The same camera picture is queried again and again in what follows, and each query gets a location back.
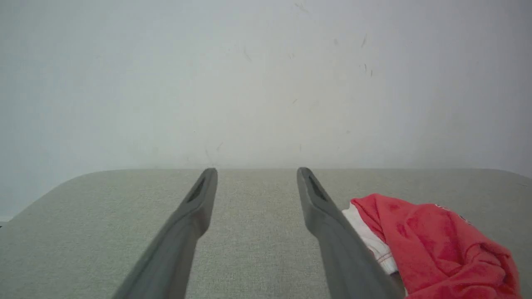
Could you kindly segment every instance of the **red cloth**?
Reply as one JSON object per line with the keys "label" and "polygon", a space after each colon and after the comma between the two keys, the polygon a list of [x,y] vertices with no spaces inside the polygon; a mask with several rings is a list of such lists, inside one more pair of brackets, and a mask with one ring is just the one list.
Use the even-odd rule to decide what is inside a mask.
{"label": "red cloth", "polygon": [[380,194],[351,203],[390,247],[408,298],[521,298],[510,251],[458,214]]}

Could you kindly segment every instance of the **white wall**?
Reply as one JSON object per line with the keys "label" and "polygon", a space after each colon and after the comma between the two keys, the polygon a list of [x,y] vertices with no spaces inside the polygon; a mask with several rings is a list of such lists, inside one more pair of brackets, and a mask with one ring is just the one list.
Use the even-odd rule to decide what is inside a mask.
{"label": "white wall", "polygon": [[1,1],[0,216],[123,168],[532,176],[531,12],[528,0]]}

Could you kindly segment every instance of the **baseboard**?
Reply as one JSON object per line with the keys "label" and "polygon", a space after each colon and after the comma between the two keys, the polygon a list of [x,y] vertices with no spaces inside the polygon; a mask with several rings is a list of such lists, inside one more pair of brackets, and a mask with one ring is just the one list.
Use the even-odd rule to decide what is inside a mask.
{"label": "baseboard", "polygon": [[0,217],[0,226],[6,225],[11,219],[11,217]]}

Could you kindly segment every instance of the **black object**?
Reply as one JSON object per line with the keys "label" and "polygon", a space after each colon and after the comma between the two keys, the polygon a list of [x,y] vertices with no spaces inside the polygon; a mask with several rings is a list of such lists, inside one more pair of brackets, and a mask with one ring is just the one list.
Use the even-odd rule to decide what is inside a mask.
{"label": "black object", "polygon": [[306,227],[320,244],[331,298],[401,298],[310,169],[297,170],[297,186]]}
{"label": "black object", "polygon": [[184,298],[196,242],[211,222],[218,173],[205,169],[114,298]]}

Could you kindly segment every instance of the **gray fabric tabletop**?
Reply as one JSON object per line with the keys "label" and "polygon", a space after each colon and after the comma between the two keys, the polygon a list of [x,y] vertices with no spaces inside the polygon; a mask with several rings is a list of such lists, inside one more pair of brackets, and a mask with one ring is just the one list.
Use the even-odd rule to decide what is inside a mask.
{"label": "gray fabric tabletop", "polygon": [[[67,181],[0,228],[0,298],[109,298],[200,170],[118,170]],[[381,193],[445,205],[508,247],[529,281],[532,180],[497,170],[314,170],[340,209]],[[296,170],[220,170],[187,298],[329,298]]]}

